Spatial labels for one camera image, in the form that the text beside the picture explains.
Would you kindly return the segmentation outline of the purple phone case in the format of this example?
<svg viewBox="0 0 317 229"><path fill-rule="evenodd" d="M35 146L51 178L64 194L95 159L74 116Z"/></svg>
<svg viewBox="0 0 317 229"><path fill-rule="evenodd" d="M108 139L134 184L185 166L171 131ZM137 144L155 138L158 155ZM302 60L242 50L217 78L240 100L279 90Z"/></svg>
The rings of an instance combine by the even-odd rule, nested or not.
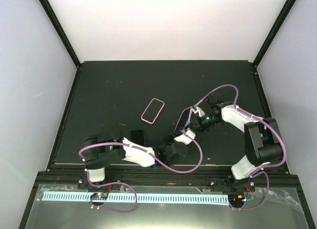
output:
<svg viewBox="0 0 317 229"><path fill-rule="evenodd" d="M183 129L188 128L193 122L193 117L195 116L194 108L188 107L181 112L181 115L175 125L174 133L178 134Z"/></svg>

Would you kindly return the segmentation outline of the pink phone case with phone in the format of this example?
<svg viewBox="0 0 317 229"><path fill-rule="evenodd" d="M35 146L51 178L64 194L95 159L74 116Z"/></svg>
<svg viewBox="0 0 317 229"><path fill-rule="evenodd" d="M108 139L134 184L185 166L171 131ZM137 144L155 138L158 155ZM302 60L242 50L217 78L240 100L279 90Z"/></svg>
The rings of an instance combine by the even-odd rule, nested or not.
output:
<svg viewBox="0 0 317 229"><path fill-rule="evenodd" d="M153 98L141 115L141 120L153 124L165 106L165 102L157 98Z"/></svg>

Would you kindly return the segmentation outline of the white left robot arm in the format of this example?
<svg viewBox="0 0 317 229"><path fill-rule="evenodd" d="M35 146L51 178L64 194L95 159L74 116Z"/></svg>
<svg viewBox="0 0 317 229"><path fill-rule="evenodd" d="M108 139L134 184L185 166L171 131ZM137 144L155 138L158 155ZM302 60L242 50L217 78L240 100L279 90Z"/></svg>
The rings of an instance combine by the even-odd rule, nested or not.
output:
<svg viewBox="0 0 317 229"><path fill-rule="evenodd" d="M79 156L85 162L89 183L95 189L106 184L105 168L124 162L134 163L147 168L153 165L173 166L177 159L185 157L192 140L182 134L169 136L166 145L146 147L136 142L136 138L128 139L121 131L107 134L95 134L84 139L84 148Z"/></svg>

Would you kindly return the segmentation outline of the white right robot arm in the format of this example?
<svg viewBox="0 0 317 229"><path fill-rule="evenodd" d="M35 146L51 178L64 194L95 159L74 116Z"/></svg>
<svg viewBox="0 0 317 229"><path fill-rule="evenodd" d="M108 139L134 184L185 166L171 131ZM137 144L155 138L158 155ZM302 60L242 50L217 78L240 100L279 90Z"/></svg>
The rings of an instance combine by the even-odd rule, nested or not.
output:
<svg viewBox="0 0 317 229"><path fill-rule="evenodd" d="M216 124L229 123L244 134L245 155L231 167L223 180L229 191L237 191L264 167L283 162L285 146L281 143L275 119L255 116L233 102L216 102L210 107L209 114L197 105L190 108L197 119L190 123L191 128L204 131Z"/></svg>

